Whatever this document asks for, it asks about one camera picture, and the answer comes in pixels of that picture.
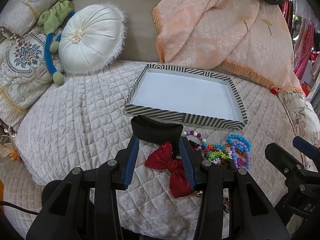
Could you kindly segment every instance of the striped pillow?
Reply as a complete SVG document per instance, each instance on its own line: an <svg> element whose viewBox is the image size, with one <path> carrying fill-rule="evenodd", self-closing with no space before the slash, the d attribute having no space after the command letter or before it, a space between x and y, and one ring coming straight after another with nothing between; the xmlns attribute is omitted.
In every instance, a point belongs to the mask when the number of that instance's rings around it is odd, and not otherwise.
<svg viewBox="0 0 320 240"><path fill-rule="evenodd" d="M16 0L0 19L0 27L7 31L3 30L4 35L7 38L14 38L12 34L23 36L34 25L39 16L56 1Z"/></svg>

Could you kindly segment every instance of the embroidered cushion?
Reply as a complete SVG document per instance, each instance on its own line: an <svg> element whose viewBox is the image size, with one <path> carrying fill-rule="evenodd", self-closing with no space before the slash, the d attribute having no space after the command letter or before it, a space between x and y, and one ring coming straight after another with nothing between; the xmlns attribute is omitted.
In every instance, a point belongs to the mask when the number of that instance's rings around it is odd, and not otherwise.
<svg viewBox="0 0 320 240"><path fill-rule="evenodd" d="M44 60L45 39L43 28L36 26L20 41L6 39L0 44L0 119L15 131L52 81ZM53 61L60 69L58 54Z"/></svg>
<svg viewBox="0 0 320 240"><path fill-rule="evenodd" d="M102 70L120 54L124 30L124 15L111 4L78 11L63 29L59 44L64 70L74 74Z"/></svg>
<svg viewBox="0 0 320 240"><path fill-rule="evenodd" d="M9 38L23 36L57 0L16 0L0 18L0 29Z"/></svg>

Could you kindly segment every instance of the pink polka dot clothing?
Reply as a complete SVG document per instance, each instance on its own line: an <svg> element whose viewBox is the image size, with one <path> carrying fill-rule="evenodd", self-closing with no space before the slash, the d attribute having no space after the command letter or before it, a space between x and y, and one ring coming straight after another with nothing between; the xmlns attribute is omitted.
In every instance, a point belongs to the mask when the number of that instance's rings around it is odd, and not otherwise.
<svg viewBox="0 0 320 240"><path fill-rule="evenodd" d="M303 41L303 49L302 54L299 57L297 64L295 65L293 72L296 74L299 80L302 79L303 74L306 70L308 60L311 55L311 48L313 46L313 37L315 32L315 26L313 23L309 23L308 29L306 31L304 41Z"/></svg>

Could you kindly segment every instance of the orange fringe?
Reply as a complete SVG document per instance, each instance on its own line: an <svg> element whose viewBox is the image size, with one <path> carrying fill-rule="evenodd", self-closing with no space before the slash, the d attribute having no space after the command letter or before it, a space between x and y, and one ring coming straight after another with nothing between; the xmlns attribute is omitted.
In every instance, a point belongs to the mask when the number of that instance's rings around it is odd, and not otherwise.
<svg viewBox="0 0 320 240"><path fill-rule="evenodd" d="M269 80L263 74L256 72L254 69L248 66L242 66L239 63L236 63L229 59L225 59L219 66L224 70L227 70L233 74L246 76L247 78L251 79L253 82L256 82L268 89L275 89L277 92L286 91L286 90L293 90L297 93L302 92L302 88L297 88L297 87L280 88L279 85Z"/></svg>
<svg viewBox="0 0 320 240"><path fill-rule="evenodd" d="M11 153L9 154L9 157L12 161L20 161L20 157L16 149L11 149Z"/></svg>
<svg viewBox="0 0 320 240"><path fill-rule="evenodd" d="M162 24L159 16L159 11L156 7L153 8L152 17L153 17L153 22L156 24L157 33L158 33L158 36L156 39L156 49L160 57L160 63L164 63L164 49L163 49L162 42L160 40L160 33L162 32Z"/></svg>

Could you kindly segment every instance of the white satin cushion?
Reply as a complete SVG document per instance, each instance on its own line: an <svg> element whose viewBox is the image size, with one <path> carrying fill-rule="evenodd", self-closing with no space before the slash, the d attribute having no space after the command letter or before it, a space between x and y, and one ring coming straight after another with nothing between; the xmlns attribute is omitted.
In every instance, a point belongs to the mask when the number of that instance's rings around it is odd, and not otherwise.
<svg viewBox="0 0 320 240"><path fill-rule="evenodd" d="M59 44L61 65L68 73L100 71L123 48L124 14L112 4L93 4L76 12L64 28Z"/></svg>

